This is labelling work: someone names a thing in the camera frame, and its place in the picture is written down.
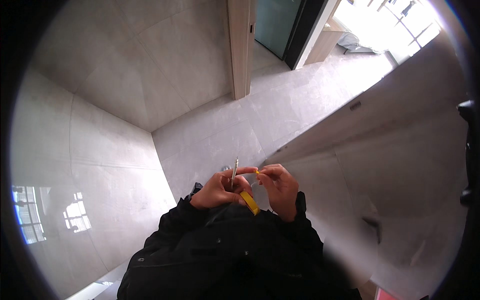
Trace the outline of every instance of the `bed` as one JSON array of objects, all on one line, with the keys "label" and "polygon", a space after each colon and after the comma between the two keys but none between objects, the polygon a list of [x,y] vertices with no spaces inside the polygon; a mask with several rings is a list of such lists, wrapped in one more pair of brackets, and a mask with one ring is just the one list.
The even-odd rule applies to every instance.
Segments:
[{"label": "bed", "polygon": [[349,52],[388,51],[392,42],[391,29],[386,28],[382,15],[376,10],[341,0],[333,19],[345,29],[337,44]]}]

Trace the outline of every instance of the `yellow tape roll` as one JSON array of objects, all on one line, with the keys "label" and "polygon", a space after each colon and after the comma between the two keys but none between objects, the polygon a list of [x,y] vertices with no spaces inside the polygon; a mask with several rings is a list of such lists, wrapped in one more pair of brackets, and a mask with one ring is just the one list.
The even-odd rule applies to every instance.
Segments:
[{"label": "yellow tape roll", "polygon": [[248,209],[250,209],[254,216],[256,216],[260,212],[260,208],[258,207],[257,203],[253,200],[253,198],[248,194],[246,191],[240,193],[240,196],[245,200],[247,203]]}]

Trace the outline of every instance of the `hand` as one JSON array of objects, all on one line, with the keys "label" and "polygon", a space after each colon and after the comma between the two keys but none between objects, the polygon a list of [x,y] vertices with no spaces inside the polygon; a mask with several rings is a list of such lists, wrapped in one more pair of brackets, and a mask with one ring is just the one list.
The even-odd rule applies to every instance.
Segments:
[{"label": "hand", "polygon": [[[257,167],[240,167],[237,174],[254,173],[256,170]],[[233,169],[213,174],[204,187],[192,196],[190,204],[197,209],[213,208],[225,203],[246,205],[240,193],[246,191],[253,197],[252,188],[243,176],[235,176],[231,190],[232,175]]]},{"label": "hand", "polygon": [[299,184],[282,165],[268,165],[257,174],[259,185],[267,190],[268,201],[273,211],[284,222],[292,222],[297,215],[295,201]]}]

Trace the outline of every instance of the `wooden door frame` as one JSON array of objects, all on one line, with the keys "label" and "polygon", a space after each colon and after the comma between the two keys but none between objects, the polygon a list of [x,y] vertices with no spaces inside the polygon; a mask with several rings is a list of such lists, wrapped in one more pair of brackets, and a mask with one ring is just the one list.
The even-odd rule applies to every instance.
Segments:
[{"label": "wooden door frame", "polygon": [[234,100],[250,93],[256,14],[256,0],[226,0],[228,72]]}]

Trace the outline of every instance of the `wooden furniture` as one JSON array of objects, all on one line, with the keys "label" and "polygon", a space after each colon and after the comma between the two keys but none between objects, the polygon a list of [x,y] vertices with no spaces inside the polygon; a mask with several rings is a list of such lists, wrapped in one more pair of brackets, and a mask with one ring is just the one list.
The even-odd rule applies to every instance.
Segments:
[{"label": "wooden furniture", "polygon": [[342,25],[330,17],[313,45],[305,64],[324,61],[345,31],[346,29]]}]

